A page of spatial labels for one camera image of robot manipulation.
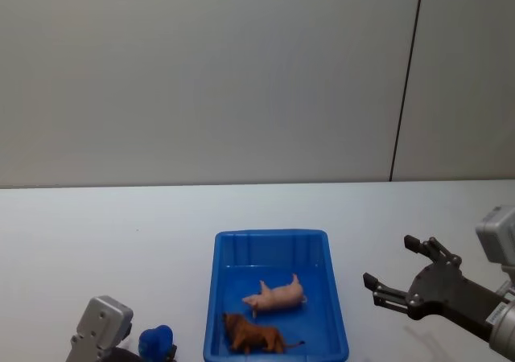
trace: blue toy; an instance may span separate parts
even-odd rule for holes
[[[145,362],[173,361],[176,350],[174,333],[168,326],[145,330],[139,336],[138,352]]]

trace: table surface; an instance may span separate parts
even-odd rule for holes
[[[474,233],[515,181],[111,187],[0,191],[2,360],[65,361],[88,300],[109,294],[134,310],[125,346],[168,324],[178,361],[201,361],[214,236],[245,228],[328,233],[350,361],[503,361],[437,316],[415,322],[373,305],[370,272],[406,290],[427,259],[406,234],[436,236],[491,290],[507,278]]]

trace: white wall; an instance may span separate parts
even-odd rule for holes
[[[386,180],[416,3],[0,0],[0,187]]]
[[[515,177],[515,0],[422,0],[394,179]]]

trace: blue plastic tray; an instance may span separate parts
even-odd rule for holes
[[[270,287],[299,276],[307,302],[297,309],[252,313],[241,299],[260,291],[259,280]],[[222,313],[242,313],[256,324],[275,326],[287,343],[306,344],[285,354],[229,350]],[[309,229],[249,230],[216,235],[209,294],[208,322],[204,339],[207,362],[341,362],[348,358],[348,345],[341,317],[328,236]]]

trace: brown lion figurine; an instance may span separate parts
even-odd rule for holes
[[[242,314],[222,315],[225,332],[231,340],[231,350],[243,351],[249,354],[250,350],[260,349],[264,352],[283,353],[286,348],[295,348],[304,341],[294,344],[286,344],[281,333],[276,327],[258,326],[252,324]]]

